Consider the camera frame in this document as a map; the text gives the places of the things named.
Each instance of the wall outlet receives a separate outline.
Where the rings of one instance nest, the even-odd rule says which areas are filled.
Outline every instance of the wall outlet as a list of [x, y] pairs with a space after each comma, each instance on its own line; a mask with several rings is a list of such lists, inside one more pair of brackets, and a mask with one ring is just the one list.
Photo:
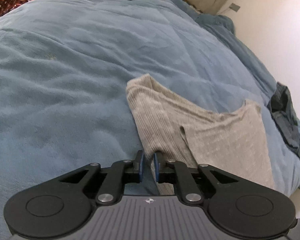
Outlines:
[[239, 5], [236, 5], [236, 4], [234, 4], [234, 3], [232, 3], [232, 4], [230, 4], [229, 8], [230, 8], [231, 10], [234, 10], [235, 12], [237, 12], [237, 11], [239, 11], [240, 6], [239, 6]]

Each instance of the bed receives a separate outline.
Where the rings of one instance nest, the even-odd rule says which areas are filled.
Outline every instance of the bed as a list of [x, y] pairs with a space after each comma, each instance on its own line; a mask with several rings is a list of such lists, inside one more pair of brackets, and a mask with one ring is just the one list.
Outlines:
[[[1, 17], [0, 239], [18, 191], [134, 159], [142, 145], [125, 88], [146, 73], [210, 111], [258, 102], [277, 190], [299, 188], [300, 159], [266, 108], [276, 81], [232, 30], [181, 0], [34, 0]], [[157, 194], [150, 171], [126, 193]]]

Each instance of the ribbed fabric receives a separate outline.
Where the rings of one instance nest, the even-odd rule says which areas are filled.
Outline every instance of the ribbed fabric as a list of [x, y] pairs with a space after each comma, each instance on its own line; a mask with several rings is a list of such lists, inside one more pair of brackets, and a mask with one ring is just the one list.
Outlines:
[[[256, 102], [246, 100], [233, 113], [213, 113], [163, 87], [149, 74], [130, 80], [126, 91], [147, 159], [161, 151], [166, 159], [189, 167], [207, 163], [274, 189]], [[169, 184], [158, 188], [161, 194], [173, 193]]]

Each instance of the white wall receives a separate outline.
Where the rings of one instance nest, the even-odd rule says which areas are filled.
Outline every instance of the white wall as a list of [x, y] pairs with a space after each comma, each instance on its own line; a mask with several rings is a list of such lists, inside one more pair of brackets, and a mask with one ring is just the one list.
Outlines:
[[223, 15], [275, 79], [289, 87], [300, 119], [300, 0], [228, 0], [220, 12], [232, 2], [239, 11]]

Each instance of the gray gripper base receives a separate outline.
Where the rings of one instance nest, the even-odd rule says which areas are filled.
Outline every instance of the gray gripper base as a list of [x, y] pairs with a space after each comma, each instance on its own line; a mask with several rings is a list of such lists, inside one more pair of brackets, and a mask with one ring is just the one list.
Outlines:
[[[97, 209], [91, 220], [58, 240], [235, 240], [215, 227], [199, 207], [177, 196], [123, 196]], [[25, 240], [13, 236], [11, 240]]]

